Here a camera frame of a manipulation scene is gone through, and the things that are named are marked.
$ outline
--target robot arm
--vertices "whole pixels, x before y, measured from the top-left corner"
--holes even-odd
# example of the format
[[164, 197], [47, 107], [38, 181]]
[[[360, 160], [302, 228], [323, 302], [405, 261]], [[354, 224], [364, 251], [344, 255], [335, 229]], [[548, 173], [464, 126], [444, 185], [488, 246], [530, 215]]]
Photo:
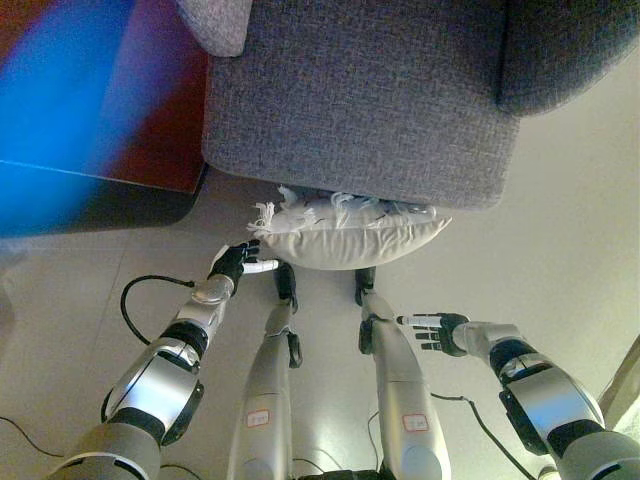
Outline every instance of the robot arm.
[[115, 384], [102, 407], [102, 424], [85, 435], [49, 480], [152, 480], [160, 447], [177, 441], [204, 394], [200, 362], [222, 323], [243, 273], [277, 268], [257, 262], [257, 243], [221, 252], [212, 271], [169, 326]]
[[500, 400], [524, 446], [536, 455], [551, 454], [563, 480], [640, 478], [640, 445], [607, 431], [596, 400], [530, 346], [516, 326], [469, 322], [456, 314], [413, 317], [413, 324], [435, 327], [435, 349], [468, 353], [493, 370], [503, 387]]

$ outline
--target wire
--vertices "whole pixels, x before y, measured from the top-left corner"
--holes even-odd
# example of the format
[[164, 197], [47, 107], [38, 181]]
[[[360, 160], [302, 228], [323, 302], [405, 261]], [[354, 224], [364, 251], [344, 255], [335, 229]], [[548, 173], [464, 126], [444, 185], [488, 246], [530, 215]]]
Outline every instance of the wire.
[[42, 448], [37, 446], [35, 443], [33, 443], [33, 440], [31, 440], [31, 438], [29, 438], [29, 435], [27, 435], [25, 433], [25, 431], [22, 429], [22, 427], [20, 427], [20, 425], [18, 425], [16, 422], [11, 420], [10, 418], [0, 417], [0, 420], [3, 420], [5, 422], [10, 423], [11, 425], [13, 425], [22, 434], [22, 436], [27, 440], [27, 442], [29, 442], [29, 444], [33, 448], [35, 448], [37, 451], [39, 451], [40, 453], [42, 453], [44, 455], [47, 455], [49, 457], [54, 457], [54, 458], [63, 458], [64, 457], [64, 455], [57, 455], [55, 453], [47, 452], [46, 450], [43, 450]]
[[[64, 458], [64, 455], [58, 455], [57, 453], [47, 452], [46, 450], [43, 450], [42, 448], [37, 446], [33, 442], [33, 440], [31, 440], [31, 438], [29, 438], [29, 435], [27, 435], [25, 433], [25, 431], [22, 429], [22, 427], [20, 425], [18, 425], [16, 422], [14, 422], [13, 420], [11, 420], [10, 418], [0, 416], [0, 420], [11, 424], [16, 430], [18, 430], [22, 434], [22, 436], [27, 440], [27, 442], [29, 442], [29, 444], [33, 448], [35, 448], [37, 451], [39, 451], [40, 453], [42, 453], [44, 455], [47, 455], [49, 457]], [[178, 465], [178, 464], [175, 464], [175, 463], [167, 463], [167, 464], [162, 465], [160, 468], [179, 468], [180, 470], [184, 470], [185, 472], [190, 473], [191, 475], [193, 475], [198, 480], [202, 480], [201, 476], [199, 476], [198, 474], [196, 474], [192, 470], [189, 470], [187, 467], [183, 467], [182, 465]]]
[[435, 393], [431, 394], [432, 397], [440, 399], [440, 400], [448, 400], [451, 402], [467, 402], [469, 404], [469, 406], [471, 407], [471, 410], [473, 411], [473, 416], [476, 417], [476, 420], [478, 421], [478, 425], [480, 425], [480, 428], [482, 429], [482, 431], [484, 433], [487, 434], [487, 436], [491, 439], [491, 441], [496, 445], [496, 447], [498, 447], [498, 449], [504, 454], [505, 457], [507, 457], [509, 459], [509, 461], [518, 469], [520, 470], [520, 472], [529, 480], [536, 480], [536, 478], [531, 475], [521, 464], [520, 462], [518, 462], [513, 455], [511, 455], [509, 453], [509, 451], [504, 447], [504, 445], [502, 445], [502, 443], [500, 443], [500, 441], [495, 437], [495, 435], [493, 433], [491, 433], [491, 430], [489, 430], [489, 428], [487, 428], [487, 426], [484, 424], [484, 422], [482, 421], [482, 418], [480, 417], [480, 413], [478, 412], [478, 409], [476, 408], [476, 404], [473, 400], [468, 399], [467, 397], [446, 397], [444, 395], [438, 395]]
[[373, 447], [373, 453], [375, 453], [376, 455], [376, 472], [378, 471], [378, 449], [376, 448], [376, 444], [373, 442], [373, 435], [371, 435], [371, 421], [376, 418], [376, 416], [380, 413], [380, 411], [377, 411], [376, 413], [374, 413], [373, 415], [371, 415], [369, 417], [369, 420], [367, 420], [367, 432], [369, 433], [369, 441], [371, 442], [371, 446]]
[[198, 480], [202, 480], [202, 477], [200, 475], [198, 475], [197, 473], [193, 472], [192, 470], [189, 470], [187, 467], [183, 467], [182, 465], [178, 465], [177, 463], [165, 463], [164, 465], [162, 465], [160, 467], [160, 470], [162, 470], [163, 468], [178, 468], [180, 470], [184, 470], [185, 472], [193, 475], [194, 478], [197, 478]]
[[182, 285], [184, 287], [189, 287], [189, 288], [193, 288], [195, 286], [195, 282], [193, 281], [185, 282], [184, 280], [178, 280], [177, 278], [172, 278], [172, 277], [165, 277], [164, 275], [143, 275], [141, 277], [134, 278], [129, 283], [127, 283], [127, 285], [122, 289], [122, 294], [120, 295], [120, 311], [122, 312], [122, 318], [124, 318], [124, 321], [127, 324], [127, 327], [129, 327], [129, 330], [131, 330], [131, 333], [133, 333], [136, 337], [138, 337], [138, 340], [140, 340], [142, 343], [144, 343], [145, 345], [149, 345], [149, 343], [151, 342], [149, 342], [149, 340], [147, 340], [146, 337], [142, 335], [142, 333], [140, 333], [140, 330], [136, 328], [136, 326], [133, 324], [133, 322], [129, 318], [129, 314], [127, 313], [127, 295], [129, 294], [129, 290], [136, 283], [144, 282], [145, 280], [163, 280], [165, 282], [171, 282], [171, 283], [175, 283], [177, 285]]
[[322, 473], [327, 473], [324, 470], [322, 470], [318, 465], [316, 465], [315, 463], [313, 463], [311, 460], [307, 460], [306, 458], [293, 458], [292, 459], [294, 462], [305, 462], [308, 463], [309, 465], [313, 465], [314, 467], [316, 467], [318, 470], [320, 470]]
[[324, 453], [327, 457], [329, 457], [331, 459], [331, 461], [333, 463], [336, 464], [336, 467], [338, 467], [340, 470], [344, 470], [344, 468], [342, 468], [342, 465], [340, 465], [338, 463], [338, 461], [335, 458], [333, 458], [333, 456], [329, 452], [327, 452], [326, 450], [323, 450], [322, 448], [318, 448], [318, 447], [313, 447], [311, 450], [317, 450], [319, 452]]

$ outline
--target white pillow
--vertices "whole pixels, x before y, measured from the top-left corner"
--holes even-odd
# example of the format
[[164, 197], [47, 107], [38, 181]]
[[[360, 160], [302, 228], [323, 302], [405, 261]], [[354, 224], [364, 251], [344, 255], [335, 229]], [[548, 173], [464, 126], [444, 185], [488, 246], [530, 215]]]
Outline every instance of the white pillow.
[[254, 236], [283, 260], [317, 270], [355, 270], [390, 262], [422, 247], [451, 221], [435, 208], [334, 193], [299, 199], [285, 187], [282, 210], [257, 204]]

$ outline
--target sofa armrest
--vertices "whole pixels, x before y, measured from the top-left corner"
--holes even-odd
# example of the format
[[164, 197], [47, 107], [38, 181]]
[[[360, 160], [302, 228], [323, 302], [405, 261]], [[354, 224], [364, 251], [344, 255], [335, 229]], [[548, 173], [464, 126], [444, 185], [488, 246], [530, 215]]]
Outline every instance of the sofa armrest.
[[244, 49], [252, 0], [176, 0], [180, 15], [211, 55], [237, 57]]
[[637, 45], [637, 0], [510, 0], [498, 105], [544, 113], [593, 86]]

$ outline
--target gray sofa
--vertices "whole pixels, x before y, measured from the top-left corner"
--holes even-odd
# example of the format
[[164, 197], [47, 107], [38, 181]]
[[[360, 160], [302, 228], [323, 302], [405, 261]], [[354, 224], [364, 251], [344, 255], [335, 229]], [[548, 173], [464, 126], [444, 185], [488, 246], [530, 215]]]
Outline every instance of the gray sofa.
[[203, 152], [246, 177], [494, 205], [519, 117], [636, 45], [637, 0], [177, 0], [215, 58]]

